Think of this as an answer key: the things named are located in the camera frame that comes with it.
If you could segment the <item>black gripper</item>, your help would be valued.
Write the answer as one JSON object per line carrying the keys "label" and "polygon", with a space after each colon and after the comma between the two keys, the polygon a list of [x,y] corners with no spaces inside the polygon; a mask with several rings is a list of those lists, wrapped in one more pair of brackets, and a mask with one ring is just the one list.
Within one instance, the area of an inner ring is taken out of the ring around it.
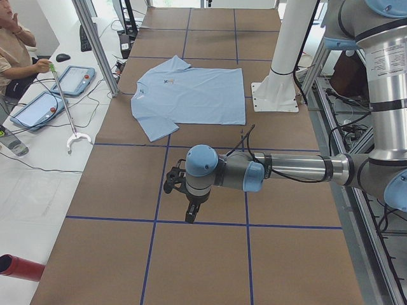
{"label": "black gripper", "polygon": [[207,193],[205,195],[196,196],[194,194],[188,193],[186,197],[189,201],[189,205],[186,211],[185,221],[189,224],[193,224],[196,219],[200,205],[208,200],[209,194]]}

